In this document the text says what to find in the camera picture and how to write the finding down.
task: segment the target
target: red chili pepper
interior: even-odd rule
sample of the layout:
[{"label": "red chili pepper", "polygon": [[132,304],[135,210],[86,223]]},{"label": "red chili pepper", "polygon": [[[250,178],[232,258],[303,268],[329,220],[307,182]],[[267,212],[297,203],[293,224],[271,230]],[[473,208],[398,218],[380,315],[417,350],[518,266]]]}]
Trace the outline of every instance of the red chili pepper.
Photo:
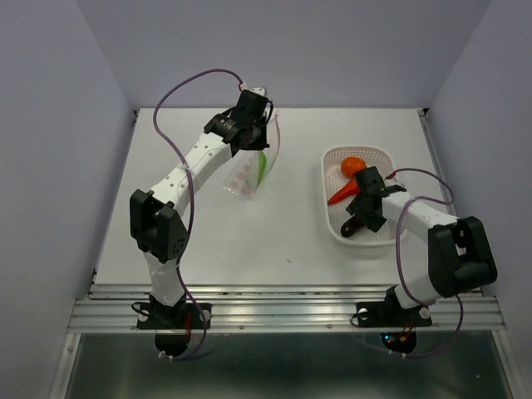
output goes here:
[{"label": "red chili pepper", "polygon": [[357,195],[358,194],[358,186],[357,182],[354,179],[349,180],[349,183],[343,186],[341,190],[339,190],[335,195],[331,197],[329,201],[327,201],[327,205],[337,204],[340,201],[343,201],[347,197],[351,195]]}]

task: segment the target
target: cable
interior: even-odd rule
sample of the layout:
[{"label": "cable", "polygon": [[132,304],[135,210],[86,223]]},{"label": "cable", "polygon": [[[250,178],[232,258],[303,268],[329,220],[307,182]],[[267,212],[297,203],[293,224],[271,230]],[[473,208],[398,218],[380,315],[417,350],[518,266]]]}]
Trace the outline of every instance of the cable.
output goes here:
[{"label": "cable", "polygon": [[[190,170],[188,169],[189,165],[187,164],[186,158],[183,155],[183,153],[180,151],[180,149],[177,147],[177,145],[175,145],[174,141],[172,141],[172,139],[169,138],[169,136],[167,136],[165,133],[163,133],[163,131],[160,129],[159,123],[157,122],[157,116],[159,115],[159,109],[162,107],[162,105],[165,103],[165,101],[168,99],[168,97],[170,97],[176,90],[180,89],[181,87],[183,87],[187,83],[189,83],[189,82],[191,82],[191,81],[193,81],[195,79],[198,79],[199,77],[208,75],[210,73],[216,73],[216,72],[228,73],[228,74],[234,76],[239,81],[239,90],[242,91],[241,85],[244,83],[244,81],[235,72],[230,71],[229,69],[222,69],[222,68],[208,69],[207,71],[203,71],[203,72],[197,73],[196,75],[191,76],[188,79],[185,79],[181,83],[177,84],[176,86],[172,87],[160,99],[160,101],[157,103],[157,105],[155,106],[155,109],[153,111],[153,126],[155,127],[155,131],[163,139],[165,139],[165,141],[170,145],[170,147],[172,147],[172,149],[175,151],[177,156],[180,158],[180,160],[183,163],[183,165],[186,167],[185,173],[186,173],[186,179],[189,182],[189,195],[190,195],[190,218],[189,218],[189,226],[187,228],[187,231],[189,232],[189,235],[192,232],[192,226],[194,224],[194,213],[195,213],[194,182],[192,180],[192,174],[190,173]],[[207,320],[205,319],[205,316],[204,316],[204,313],[203,313],[203,309],[198,304],[198,302],[195,300],[195,298],[192,296],[192,294],[190,293],[189,289],[186,287],[186,284],[183,281],[183,278],[181,277],[181,272],[180,272],[180,266],[179,265],[177,265],[176,273],[177,273],[177,278],[179,279],[180,284],[183,287],[186,295],[190,298],[190,301],[192,301],[192,303],[194,304],[195,308],[198,310],[201,318],[203,319],[203,336],[201,337],[201,340],[199,341],[198,345],[194,348],[194,350],[192,350],[191,352],[186,353],[184,355],[171,358],[171,360],[183,360],[183,359],[187,359],[187,358],[191,357],[192,355],[194,355],[201,348],[201,345],[203,345],[205,337],[207,336]]]},{"label": "cable", "polygon": [[270,120],[272,119],[272,114],[273,114],[273,101],[268,100],[268,103],[269,103],[268,119],[264,122],[264,126],[266,126],[270,122]]},{"label": "cable", "polygon": [[150,314],[149,314],[149,313],[144,312],[143,310],[141,310],[141,309],[137,309],[137,308],[135,307],[135,305],[141,305],[141,304],[143,304],[143,302],[133,302],[133,303],[131,304],[131,308],[135,311],[135,313],[139,313],[139,314],[141,314],[142,316],[144,316],[145,318],[149,318],[149,317],[150,317]]},{"label": "cable", "polygon": [[[215,72],[229,73],[230,75],[236,77],[236,79],[239,81],[239,88],[240,88],[240,85],[242,85],[244,83],[244,81],[242,80],[242,78],[240,76],[238,76],[233,71],[230,71],[229,69],[221,69],[221,68],[208,69],[207,71],[203,71],[203,72],[197,73],[196,75],[191,76],[188,79],[185,79],[181,83],[177,84],[176,86],[172,87],[163,96],[163,98],[160,99],[160,101],[157,103],[157,105],[155,106],[155,109],[153,111],[153,126],[155,127],[155,131],[163,139],[166,140],[166,142],[170,145],[170,147],[172,147],[172,149],[175,151],[177,156],[179,156],[179,158],[180,158],[181,162],[183,163],[183,165],[186,166],[187,168],[189,167],[189,164],[187,164],[186,158],[183,155],[183,153],[180,151],[180,149],[177,147],[177,145],[175,145],[174,141],[172,141],[172,139],[169,138],[165,133],[163,133],[163,131],[159,128],[159,123],[157,122],[157,116],[159,115],[159,109],[162,107],[162,105],[168,99],[168,97],[170,97],[172,94],[174,94],[174,92],[176,90],[180,89],[181,87],[183,87],[187,83],[190,83],[191,81],[193,81],[195,79],[198,79],[199,77],[208,75],[210,73],[215,73]],[[193,190],[194,183],[192,181],[192,174],[190,173],[190,171],[188,169],[185,169],[185,172],[186,172],[186,178],[187,178],[187,180],[189,182],[189,194],[190,194],[190,218],[189,218],[189,227],[187,229],[189,234],[190,234],[192,232],[192,225],[194,223],[194,212],[195,212],[194,190]]]},{"label": "cable", "polygon": [[[408,289],[407,285],[406,285],[405,275],[403,273],[402,263],[401,263],[401,230],[402,230],[402,224],[403,224],[403,221],[405,219],[406,212],[408,211],[408,208],[414,202],[416,202],[418,200],[425,200],[425,201],[430,201],[430,202],[434,202],[434,203],[442,204],[442,205],[451,205],[454,202],[454,200],[455,200],[455,193],[452,190],[452,188],[440,176],[435,175],[435,174],[429,172],[428,170],[423,170],[423,169],[418,169],[418,168],[400,168],[400,169],[396,169],[393,172],[391,172],[391,174],[389,174],[386,177],[386,179],[387,180],[388,179],[392,179],[392,178],[394,178],[396,176],[396,174],[398,172],[406,172],[406,171],[418,172],[418,173],[422,173],[424,175],[429,175],[429,176],[433,177],[434,179],[438,180],[438,182],[440,182],[440,184],[443,185],[449,191],[449,195],[451,197],[451,199],[449,201],[445,201],[443,199],[437,199],[437,198],[433,198],[433,197],[427,197],[425,195],[418,195],[416,197],[413,197],[412,199],[409,199],[406,202],[406,204],[403,207],[401,213],[399,214],[399,219],[397,220],[397,228],[396,228],[396,262],[397,262],[397,273],[399,274],[399,280],[401,281],[401,286],[405,290],[405,294],[407,295],[408,298],[410,298],[412,301],[414,301],[415,303],[417,303],[417,304],[419,304],[421,306],[428,307],[429,306],[428,304],[425,304],[422,301],[420,301],[419,299],[417,299],[416,297],[414,297],[412,295],[412,293],[410,292],[410,290]],[[443,345],[437,347],[436,349],[433,349],[431,351],[424,352],[424,353],[405,354],[405,353],[388,351],[387,349],[384,349],[382,347],[377,347],[375,345],[372,345],[370,343],[367,343],[367,342],[364,342],[364,341],[361,341],[361,340],[358,340],[358,341],[363,343],[366,346],[374,347],[376,349],[382,350],[384,352],[388,352],[390,354],[395,354],[395,355],[398,355],[400,357],[423,358],[423,357],[429,357],[429,356],[432,356],[432,355],[436,355],[437,353],[440,353],[441,351],[443,351],[444,349],[449,347],[449,345],[451,345],[454,342],[454,340],[456,339],[456,337],[458,336],[458,333],[460,332],[460,330],[462,328],[462,324],[464,322],[464,304],[463,304],[461,298],[458,295],[456,295],[456,300],[458,301],[458,306],[460,307],[460,318],[458,319],[458,323],[456,324],[456,329],[452,333],[452,336],[449,338],[449,340],[447,342],[445,342]],[[357,315],[354,315],[352,317],[352,319],[351,319],[351,324],[352,325],[355,325],[354,322],[353,322],[353,319],[357,318],[357,317],[358,317]]]}]

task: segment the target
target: screw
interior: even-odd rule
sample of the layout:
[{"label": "screw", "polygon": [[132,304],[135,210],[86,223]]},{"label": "screw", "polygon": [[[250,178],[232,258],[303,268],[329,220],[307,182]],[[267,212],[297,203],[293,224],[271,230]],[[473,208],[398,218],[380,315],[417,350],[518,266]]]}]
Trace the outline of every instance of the screw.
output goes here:
[{"label": "screw", "polygon": [[429,308],[421,308],[419,309],[419,315],[422,319],[428,320],[429,318],[431,318],[431,311],[429,310]]}]

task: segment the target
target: transparent plastic bag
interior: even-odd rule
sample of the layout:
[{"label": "transparent plastic bag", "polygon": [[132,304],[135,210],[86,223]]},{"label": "transparent plastic bag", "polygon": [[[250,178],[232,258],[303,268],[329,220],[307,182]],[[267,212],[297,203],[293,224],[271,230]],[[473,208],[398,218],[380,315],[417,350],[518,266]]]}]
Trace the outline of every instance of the transparent plastic bag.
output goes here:
[{"label": "transparent plastic bag", "polygon": [[264,184],[281,145],[278,111],[268,123],[267,129],[269,148],[261,151],[240,151],[233,159],[234,167],[222,181],[224,189],[238,196],[249,197]]}]

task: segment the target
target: glass panel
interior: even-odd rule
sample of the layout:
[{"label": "glass panel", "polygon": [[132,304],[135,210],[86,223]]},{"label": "glass panel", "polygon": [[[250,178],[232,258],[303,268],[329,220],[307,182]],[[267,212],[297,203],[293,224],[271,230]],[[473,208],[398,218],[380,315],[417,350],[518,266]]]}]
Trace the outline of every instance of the glass panel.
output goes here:
[{"label": "glass panel", "polygon": [[[418,334],[417,352],[446,332]],[[511,397],[490,332],[461,332],[451,347],[402,360],[358,342],[361,334],[208,336],[200,358],[159,359],[153,336],[82,337],[67,397],[478,398]],[[379,345],[376,334],[365,339]]]}]

